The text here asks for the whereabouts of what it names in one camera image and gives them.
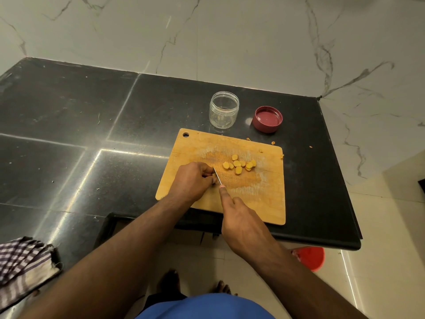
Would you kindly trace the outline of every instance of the clear plastic jar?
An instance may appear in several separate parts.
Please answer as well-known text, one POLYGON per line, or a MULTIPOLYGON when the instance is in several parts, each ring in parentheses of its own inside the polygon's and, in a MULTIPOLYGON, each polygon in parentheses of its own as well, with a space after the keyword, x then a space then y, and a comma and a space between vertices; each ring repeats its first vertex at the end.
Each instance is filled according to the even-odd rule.
POLYGON ((219 129, 230 128, 236 121, 239 99, 229 92, 215 93, 210 102, 210 122, 219 129))

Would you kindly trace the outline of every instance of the knife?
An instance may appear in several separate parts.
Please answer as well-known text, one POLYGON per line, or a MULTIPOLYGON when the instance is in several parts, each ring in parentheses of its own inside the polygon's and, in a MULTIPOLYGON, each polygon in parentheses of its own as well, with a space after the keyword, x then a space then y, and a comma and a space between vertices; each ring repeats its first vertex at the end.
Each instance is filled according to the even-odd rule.
POLYGON ((220 182, 220 184, 222 185, 221 180, 220 180, 220 178, 219 178, 219 176, 218 176, 217 170, 215 169, 215 167, 213 167, 213 169, 214 169, 215 175, 217 176, 218 181, 219 181, 219 182, 220 182))

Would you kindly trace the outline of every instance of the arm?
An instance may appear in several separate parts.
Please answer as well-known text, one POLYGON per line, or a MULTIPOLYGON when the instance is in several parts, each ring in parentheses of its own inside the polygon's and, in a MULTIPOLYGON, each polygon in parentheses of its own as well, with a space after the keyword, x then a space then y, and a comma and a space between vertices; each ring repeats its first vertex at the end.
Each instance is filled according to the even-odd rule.
POLYGON ((304 267, 270 234, 257 213, 220 186, 221 232, 273 290, 293 318, 366 318, 334 289, 304 267))
POLYGON ((212 172, 201 162, 180 166, 165 198, 72 267, 21 319, 124 317, 156 248, 216 181, 212 172))

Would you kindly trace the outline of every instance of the wooden cutting board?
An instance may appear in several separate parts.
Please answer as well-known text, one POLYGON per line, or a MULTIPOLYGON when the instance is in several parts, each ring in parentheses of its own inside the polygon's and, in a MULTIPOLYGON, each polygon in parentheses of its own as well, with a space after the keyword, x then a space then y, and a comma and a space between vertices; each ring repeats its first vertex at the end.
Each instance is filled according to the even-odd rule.
MULTIPOLYGON (((210 134, 189 129, 180 129, 173 150, 156 192, 156 199, 165 197, 170 190, 178 167, 192 161, 203 161, 215 167, 221 182, 232 197, 240 197, 254 209, 263 222, 283 225, 285 223, 285 185, 282 148, 210 134), (224 161, 232 162, 237 154, 239 160, 257 161, 251 171, 225 170, 224 161)), ((209 188, 193 208, 223 213, 218 185, 209 188)))

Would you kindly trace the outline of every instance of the forearm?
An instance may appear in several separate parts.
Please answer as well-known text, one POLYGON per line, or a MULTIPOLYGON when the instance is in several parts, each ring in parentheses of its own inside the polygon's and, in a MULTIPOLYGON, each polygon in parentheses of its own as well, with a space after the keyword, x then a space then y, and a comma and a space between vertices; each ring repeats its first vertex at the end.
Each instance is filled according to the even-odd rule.
POLYGON ((278 243, 250 263, 292 318, 366 318, 278 243))
POLYGON ((22 318, 117 318, 137 297, 149 261, 189 208, 165 197, 78 262, 22 318))

